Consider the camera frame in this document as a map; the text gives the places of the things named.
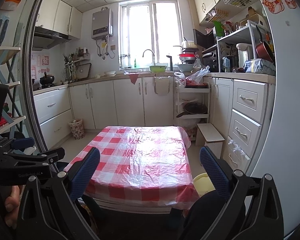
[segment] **plastic table cover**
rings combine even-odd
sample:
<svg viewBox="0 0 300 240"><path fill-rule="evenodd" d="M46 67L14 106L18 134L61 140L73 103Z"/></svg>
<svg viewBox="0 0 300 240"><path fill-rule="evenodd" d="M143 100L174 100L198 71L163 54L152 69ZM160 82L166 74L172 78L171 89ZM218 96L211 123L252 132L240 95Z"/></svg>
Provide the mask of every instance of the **plastic table cover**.
<svg viewBox="0 0 300 240"><path fill-rule="evenodd" d="M65 170L96 147L101 159L86 195L133 206L189 209L199 198L186 154L190 145L181 127L108 126Z"/></svg>

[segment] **countertop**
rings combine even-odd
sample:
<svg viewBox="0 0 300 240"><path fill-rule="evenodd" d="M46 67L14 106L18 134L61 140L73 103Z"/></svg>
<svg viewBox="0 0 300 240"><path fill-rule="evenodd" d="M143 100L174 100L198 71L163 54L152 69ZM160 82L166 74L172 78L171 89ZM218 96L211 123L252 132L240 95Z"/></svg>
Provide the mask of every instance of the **countertop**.
<svg viewBox="0 0 300 240"><path fill-rule="evenodd" d="M185 74L185 76L190 76L192 73L184 73L184 74ZM138 77L154 77L154 76L156 76L156 77L174 76L174 72L172 72L172 71L166 71L163 73L141 72ZM219 77L219 78L243 79L243 80L275 84L274 76L264 75L264 74L208 73L206 76L207 77ZM84 81L79 81L79 82L75 82L75 83L71 83L71 84L36 90L33 92L33 95L39 95L39 94L42 94L45 92L49 92L49 91L53 91L53 90L57 90L57 89L63 89L63 88L67 88L67 87L73 87L73 86L77 86L77 85L83 85L83 84L89 84L89 83L101 82L101 81L108 81L108 80L123 79L123 78L129 78L129 76L124 75L124 74L117 74L116 76L113 76L113 77L90 78L90 79L86 79Z"/></svg>

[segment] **metal screw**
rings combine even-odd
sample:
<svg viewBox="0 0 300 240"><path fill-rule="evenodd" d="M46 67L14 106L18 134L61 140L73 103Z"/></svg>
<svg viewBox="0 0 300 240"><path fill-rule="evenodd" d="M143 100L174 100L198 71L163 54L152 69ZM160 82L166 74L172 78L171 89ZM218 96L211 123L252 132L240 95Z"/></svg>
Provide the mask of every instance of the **metal screw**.
<svg viewBox="0 0 300 240"><path fill-rule="evenodd" d="M67 175L67 173L65 171L60 171L57 176L59 178L64 178L66 175Z"/></svg>
<svg viewBox="0 0 300 240"><path fill-rule="evenodd" d="M271 176L270 174L266 174L266 175L265 175L265 178L266 178L267 180L272 180L272 176Z"/></svg>
<svg viewBox="0 0 300 240"><path fill-rule="evenodd" d="M34 176L34 175L32 175L32 176L29 177L29 181L30 181L30 182L32 182L32 181L34 181L34 180L35 180L35 176Z"/></svg>
<svg viewBox="0 0 300 240"><path fill-rule="evenodd" d="M240 170L235 170L235 171L234 171L234 174L235 174L236 176L238 176L238 177L243 176L243 172L240 171Z"/></svg>

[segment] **water heater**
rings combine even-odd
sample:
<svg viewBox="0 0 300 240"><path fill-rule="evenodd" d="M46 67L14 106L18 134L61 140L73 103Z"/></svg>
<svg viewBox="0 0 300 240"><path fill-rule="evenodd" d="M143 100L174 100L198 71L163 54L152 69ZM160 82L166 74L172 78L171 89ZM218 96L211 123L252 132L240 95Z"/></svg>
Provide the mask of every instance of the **water heater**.
<svg viewBox="0 0 300 240"><path fill-rule="evenodd" d="M112 11L103 7L92 15L92 35L94 40L102 40L107 35L112 36Z"/></svg>

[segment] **wire basket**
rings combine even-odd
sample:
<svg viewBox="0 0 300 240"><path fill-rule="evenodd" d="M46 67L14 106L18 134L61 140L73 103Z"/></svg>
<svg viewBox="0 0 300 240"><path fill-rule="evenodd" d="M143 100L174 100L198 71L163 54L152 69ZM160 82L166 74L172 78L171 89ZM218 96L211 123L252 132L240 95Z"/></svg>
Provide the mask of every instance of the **wire basket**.
<svg viewBox="0 0 300 240"><path fill-rule="evenodd" d="M207 22L224 22L227 17L229 16L229 13L227 11L218 9L218 8L213 8L210 12L207 14L206 21Z"/></svg>

